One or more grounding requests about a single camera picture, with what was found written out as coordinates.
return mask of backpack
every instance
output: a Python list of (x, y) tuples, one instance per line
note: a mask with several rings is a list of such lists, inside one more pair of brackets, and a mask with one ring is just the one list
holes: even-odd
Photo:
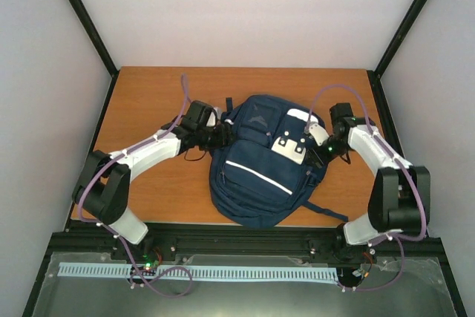
[[(268, 228), (305, 206), (348, 221), (308, 201), (327, 171), (304, 162), (305, 151), (315, 145), (304, 135), (308, 109), (269, 95), (252, 96), (234, 109), (228, 98), (226, 106), (221, 121), (232, 125), (236, 140), (212, 152), (209, 172), (212, 202), (222, 215), (243, 226)], [(315, 114), (312, 121), (324, 127)]]

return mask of wooden table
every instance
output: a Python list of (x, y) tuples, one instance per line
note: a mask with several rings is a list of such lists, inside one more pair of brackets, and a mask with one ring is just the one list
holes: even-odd
[[(180, 110), (183, 92), (180, 74), (189, 76), (190, 97), (225, 108), (225, 98), (240, 104), (253, 94), (271, 94), (310, 106), (325, 85), (344, 83), (363, 98), (370, 117), (379, 128), (379, 116), (365, 70), (314, 68), (144, 68), (124, 67), (102, 124), (96, 148), (104, 152), (126, 148), (152, 135)], [(330, 125), (329, 109), (350, 102), (356, 115), (362, 109), (356, 98), (342, 89), (326, 92), (314, 111)], [(190, 151), (189, 158), (199, 157)], [(364, 161), (351, 153), (351, 165), (331, 162), (311, 202), (348, 215), (350, 220), (367, 210), (373, 175)], [(167, 223), (233, 223), (213, 206), (208, 173), (211, 158), (186, 162), (183, 155), (167, 160), (141, 174), (131, 184), (128, 204), (144, 221)], [(72, 218), (77, 218), (76, 210)], [(336, 226), (340, 221), (301, 207), (281, 225)]]

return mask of cable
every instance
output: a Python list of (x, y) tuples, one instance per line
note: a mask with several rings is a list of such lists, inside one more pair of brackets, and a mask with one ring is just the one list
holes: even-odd
[(375, 138), (375, 141), (378, 143), (378, 145), (384, 151), (386, 151), (386, 153), (393, 159), (393, 161), (396, 163), (396, 165), (401, 169), (403, 175), (406, 177), (406, 180), (409, 183), (409, 187), (413, 192), (414, 198), (416, 199), (417, 208), (419, 210), (419, 214), (420, 214), (420, 217), (421, 217), (421, 231), (416, 237), (413, 237), (413, 236), (410, 236), (410, 235), (404, 235), (404, 234), (401, 234), (401, 233), (389, 233), (388, 235), (383, 235), (381, 237), (377, 237), (377, 238), (372, 239), (371, 241), (368, 242), (368, 246), (376, 246), (376, 245), (382, 243), (383, 241), (385, 241), (387, 238), (391, 237), (393, 239), (396, 239), (396, 241), (399, 245), (399, 248), (401, 250), (401, 269), (399, 270), (398, 275), (393, 280), (391, 280), (387, 284), (382, 285), (380, 287), (375, 287), (375, 288), (371, 288), (371, 289), (357, 289), (356, 290), (356, 291), (376, 291), (376, 290), (380, 290), (381, 288), (388, 287), (388, 286), (394, 284), (397, 280), (399, 280), (399, 278), (402, 275), (402, 270), (403, 270), (403, 266), (404, 266), (404, 249), (402, 247), (402, 243), (401, 243), (400, 239), (406, 240), (406, 241), (421, 241), (422, 239), (424, 239), (424, 236), (427, 232), (427, 221), (425, 219), (424, 205), (422, 204), (421, 196), (419, 194), (419, 191), (417, 190), (417, 187), (416, 187), (416, 184), (414, 183), (413, 178), (409, 174), (409, 171), (404, 167), (402, 162), (396, 157), (396, 155), (393, 153), (393, 150), (391, 150), (391, 148), (389, 146), (387, 146), (384, 143), (384, 141), (382, 139), (380, 139), (377, 135), (374, 135), (374, 130), (371, 127), (370, 118), (368, 116), (368, 111), (367, 111), (366, 106), (364, 105), (363, 99), (359, 96), (358, 92), (355, 91), (354, 89), (352, 89), (350, 86), (342, 85), (342, 84), (328, 85), (326, 87), (323, 87), (315, 95), (315, 97), (312, 101), (312, 105), (311, 105), (310, 110), (309, 110), (309, 118), (307, 120), (307, 124), (305, 125), (305, 132), (308, 132), (308, 130), (309, 130), (310, 120), (312, 118), (313, 107), (315, 106), (318, 98), (323, 94), (323, 92), (325, 92), (329, 89), (332, 89), (332, 88), (343, 88), (343, 89), (346, 89), (347, 91), (350, 91), (351, 93), (353, 93), (355, 95), (356, 99), (359, 101), (359, 104), (360, 104), (361, 108), (363, 109), (364, 121), (365, 121), (366, 126), (368, 128), (368, 131)]
[[(88, 196), (89, 192), (92, 190), (92, 187), (94, 186), (94, 184), (101, 178), (101, 176), (104, 174), (104, 172), (106, 172), (113, 164), (115, 164), (117, 161), (119, 161), (120, 159), (124, 158), (127, 154), (131, 154), (133, 153), (134, 151), (138, 150), (139, 148), (142, 148), (150, 143), (153, 143), (154, 141), (156, 140), (159, 140), (161, 138), (163, 138), (164, 136), (166, 136), (168, 133), (170, 133), (174, 128), (175, 126), (177, 126), (178, 122), (180, 121), (182, 115), (184, 114), (185, 112), (185, 108), (186, 108), (186, 103), (187, 102), (191, 102), (190, 98), (189, 98), (189, 84), (188, 84), (188, 77), (186, 76), (185, 73), (183, 73), (181, 75), (181, 79), (180, 79), (180, 82), (181, 82), (181, 87), (183, 89), (183, 104), (181, 106), (181, 109), (180, 109), (180, 113), (177, 115), (177, 117), (175, 118), (175, 120), (173, 121), (173, 123), (171, 124), (170, 128), (168, 128), (167, 130), (165, 130), (162, 134), (158, 135), (158, 136), (152, 136), (152, 137), (149, 137), (145, 140), (142, 140), (141, 142), (137, 143), (137, 144), (133, 144), (132, 146), (129, 146), (127, 149), (123, 150), (121, 154), (117, 155), (115, 158), (109, 160), (92, 178), (92, 180), (90, 181), (90, 183), (85, 187), (85, 190), (84, 192), (82, 193), (81, 195), (81, 198), (79, 199), (79, 202), (77, 203), (77, 206), (78, 206), (78, 216), (79, 216), (79, 219), (82, 221), (82, 222), (87, 222), (87, 223), (100, 223), (102, 226), (104, 226), (104, 228), (106, 228), (110, 233), (112, 233), (113, 235), (118, 235), (117, 232), (115, 232), (111, 227), (101, 223), (99, 220), (97, 219), (90, 219), (90, 218), (86, 218), (82, 215), (82, 207), (84, 205), (84, 201), (86, 199), (86, 197)], [(135, 259), (134, 259), (134, 256), (132, 255), (132, 252), (130, 250), (130, 248), (128, 247), (128, 244), (127, 244), (127, 241), (121, 237), (121, 236), (118, 236), (118, 239), (121, 241), (122, 245), (124, 246), (124, 249), (125, 251), (127, 252), (127, 255), (128, 255), (128, 258), (130, 259), (131, 263), (132, 263), (132, 266), (135, 268), (138, 276), (142, 279), (143, 283), (148, 287), (150, 288), (152, 291), (154, 291), (156, 294), (162, 296), (162, 297), (167, 297), (167, 298), (177, 298), (177, 297), (181, 297), (181, 296), (184, 296), (186, 293), (188, 293), (191, 289), (191, 286), (193, 284), (193, 278), (191, 276), (191, 273), (184, 267), (171, 267), (169, 269), (166, 269), (164, 270), (160, 275), (158, 275), (156, 278), (152, 279), (151, 281), (147, 281), (147, 279), (143, 276), (143, 274), (140, 272), (140, 269), (139, 267), (137, 266), (137, 264), (135, 263)], [(173, 271), (173, 270), (183, 270), (185, 271), (185, 273), (188, 275), (189, 277), (189, 285), (188, 287), (186, 288), (186, 291), (184, 293), (180, 293), (178, 295), (167, 295), (165, 293), (162, 293), (158, 290), (156, 290), (153, 286), (151, 286), (151, 282), (153, 281), (156, 281), (158, 280), (159, 278), (161, 278), (162, 276), (168, 274), (169, 272)]]
[[(402, 243), (397, 236), (394, 236), (394, 239), (397, 241), (399, 248), (401, 250), (401, 268), (399, 269), (397, 275), (392, 280), (388, 281), (386, 284), (383, 284), (381, 286), (369, 287), (369, 288), (356, 288), (353, 291), (361, 292), (361, 293), (369, 293), (373, 291), (378, 291), (378, 290), (384, 289), (385, 287), (389, 287), (393, 285), (396, 281), (398, 281), (401, 278), (402, 273), (404, 271), (404, 261), (405, 261), (404, 248), (402, 247)], [(346, 287), (340, 284), (340, 282), (337, 282), (337, 285), (339, 285), (343, 289), (343, 291), (346, 289)]]
[(186, 153), (185, 153), (185, 157), (183, 158), (185, 161), (189, 161), (190, 163), (194, 162), (194, 161), (200, 161), (201, 159), (203, 159), (205, 156), (206, 156), (206, 151), (203, 152), (203, 155), (201, 155), (200, 157), (198, 157), (197, 159), (187, 159), (188, 157), (188, 151), (189, 150), (186, 150)]
[(158, 265), (157, 266), (159, 267), (163, 262), (162, 255), (160, 254), (160, 251), (158, 250), (158, 248), (154, 248), (152, 250), (155, 252), (155, 254), (157, 254), (157, 257), (158, 257)]
[(370, 268), (368, 269), (368, 273), (371, 271), (373, 268), (373, 258), (371, 258), (371, 255), (368, 254), (367, 252), (363, 252), (363, 256), (366, 257), (370, 261)]
[[(315, 106), (318, 98), (323, 94), (323, 92), (325, 92), (329, 89), (332, 89), (332, 88), (343, 88), (343, 89), (346, 89), (347, 91), (349, 91), (349, 92), (351, 92), (355, 95), (356, 99), (359, 101), (359, 104), (360, 104), (361, 108), (363, 109), (364, 121), (366, 122), (366, 126), (368, 128), (368, 131), (370, 132), (371, 135), (373, 135), (374, 132), (373, 132), (373, 128), (371, 127), (371, 124), (370, 124), (370, 117), (368, 116), (368, 110), (366, 108), (366, 105), (364, 105), (363, 99), (359, 96), (357, 91), (355, 91), (354, 89), (352, 89), (348, 85), (342, 85), (342, 84), (334, 84), (334, 85), (328, 85), (326, 87), (323, 87), (315, 95), (315, 97), (313, 98), (313, 101), (312, 101), (312, 105), (310, 106), (309, 118), (307, 120), (307, 124), (305, 125), (305, 132), (308, 132), (308, 130), (309, 130), (310, 120), (312, 119), (313, 107)], [(422, 239), (424, 239), (424, 236), (425, 236), (426, 231), (427, 231), (427, 221), (425, 219), (425, 211), (424, 211), (424, 206), (422, 204), (422, 199), (421, 199), (421, 196), (419, 195), (419, 192), (417, 191), (416, 184), (414, 183), (413, 178), (410, 176), (409, 171), (404, 167), (402, 162), (395, 156), (395, 154), (390, 149), (390, 147), (388, 147), (384, 143), (384, 141), (381, 140), (377, 135), (373, 135), (373, 137), (375, 138), (375, 141), (379, 144), (379, 146), (384, 151), (386, 151), (386, 153), (393, 159), (393, 161), (396, 163), (396, 165), (399, 166), (402, 173), (406, 177), (406, 180), (409, 183), (409, 187), (413, 192), (414, 198), (416, 199), (417, 208), (418, 208), (419, 214), (421, 216), (421, 231), (420, 231), (419, 235), (417, 235), (416, 237), (412, 237), (412, 236), (409, 236), (409, 235), (403, 235), (403, 234), (399, 234), (399, 233), (391, 234), (389, 236), (392, 236), (392, 237), (398, 236), (399, 238), (404, 239), (406, 241), (421, 241)], [(369, 244), (371, 246), (378, 245), (382, 241), (386, 240), (386, 238), (387, 237), (385, 237), (385, 236), (383, 238), (376, 238), (376, 239), (370, 241)]]

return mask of white wall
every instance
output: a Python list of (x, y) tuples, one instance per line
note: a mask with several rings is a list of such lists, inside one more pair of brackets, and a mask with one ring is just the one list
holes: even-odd
[(430, 231), (442, 237), (475, 316), (475, 0), (429, 0), (382, 82), (402, 148), (432, 177)]
[(117, 65), (374, 68), (412, 0), (83, 0)]
[(18, 317), (64, 226), (109, 77), (67, 0), (0, 2), (0, 315)]

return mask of reflective strip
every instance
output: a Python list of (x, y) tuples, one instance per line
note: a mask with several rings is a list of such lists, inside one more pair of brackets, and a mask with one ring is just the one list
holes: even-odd
[(277, 187), (278, 189), (281, 189), (282, 191), (286, 192), (287, 194), (291, 195), (292, 194), (292, 191), (290, 191), (289, 189), (286, 189), (285, 187), (283, 187), (280, 183), (278, 182), (275, 182), (274, 180), (271, 180), (270, 178), (264, 176), (263, 174), (260, 174), (259, 172), (256, 172), (254, 170), (251, 170), (249, 167), (245, 167), (245, 166), (242, 166), (238, 163), (233, 163), (232, 161), (226, 161), (226, 163), (228, 165), (231, 165), (231, 166), (234, 166), (234, 167), (238, 167), (239, 169), (243, 169), (244, 171), (248, 171), (250, 172), (251, 174), (253, 174), (254, 176), (257, 176), (259, 177), (260, 179), (270, 183), (271, 185)]

